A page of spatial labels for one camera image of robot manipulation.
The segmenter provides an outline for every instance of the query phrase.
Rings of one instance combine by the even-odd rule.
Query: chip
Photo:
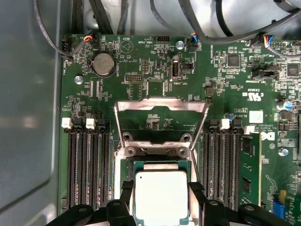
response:
[[[240,58],[238,54],[228,55],[228,67],[240,67]]]
[[[245,153],[252,154],[252,147],[251,147],[252,139],[248,137],[243,137],[243,150]]]
[[[299,77],[299,65],[288,64],[287,65],[287,76],[288,77]]]
[[[243,178],[243,189],[248,193],[251,191],[251,182],[247,178]]]

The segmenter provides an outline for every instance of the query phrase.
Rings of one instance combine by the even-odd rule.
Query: screw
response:
[[[245,206],[245,209],[248,211],[254,211],[254,207],[253,206]]]
[[[280,150],[279,150],[279,153],[278,153],[280,156],[287,156],[288,155],[288,150],[284,147],[282,147]]]
[[[135,154],[135,149],[133,147],[129,147],[127,149],[127,153],[130,154],[130,155],[134,155]]]
[[[176,47],[178,50],[184,49],[184,42],[183,42],[183,41],[177,41],[177,42],[175,43],[175,47]]]
[[[75,76],[75,78],[74,78],[74,82],[76,83],[76,84],[78,84],[78,85],[80,85],[80,84],[82,84],[83,83],[83,77],[81,77],[80,75],[77,75],[77,76]]]
[[[80,209],[79,209],[79,212],[85,212],[85,211],[87,211],[86,208],[80,208]]]
[[[181,148],[178,150],[178,156],[183,158],[183,157],[185,157],[185,155],[186,155],[186,149],[183,148],[183,147],[181,147]]]
[[[213,205],[213,206],[217,206],[218,203],[216,201],[210,201],[210,204]]]

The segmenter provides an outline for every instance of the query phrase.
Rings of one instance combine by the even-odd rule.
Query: screw hole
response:
[[[189,141],[189,140],[190,140],[189,136],[185,135],[184,136],[184,141]]]
[[[125,135],[123,136],[123,138],[124,138],[125,140],[129,140],[129,139],[130,139],[130,136],[129,136],[128,134],[125,134]]]

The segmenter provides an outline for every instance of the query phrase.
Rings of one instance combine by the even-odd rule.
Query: black connector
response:
[[[198,49],[198,43],[195,42],[193,39],[189,39],[188,40],[188,51],[190,53],[194,53],[196,52]]]

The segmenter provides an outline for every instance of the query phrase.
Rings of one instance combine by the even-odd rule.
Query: white label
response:
[[[248,97],[249,101],[261,101],[261,98],[264,96],[264,93],[242,93],[243,97]]]
[[[263,123],[263,111],[250,111],[249,123]]]
[[[269,132],[269,133],[261,132],[260,135],[261,135],[261,140],[275,140],[274,132]]]

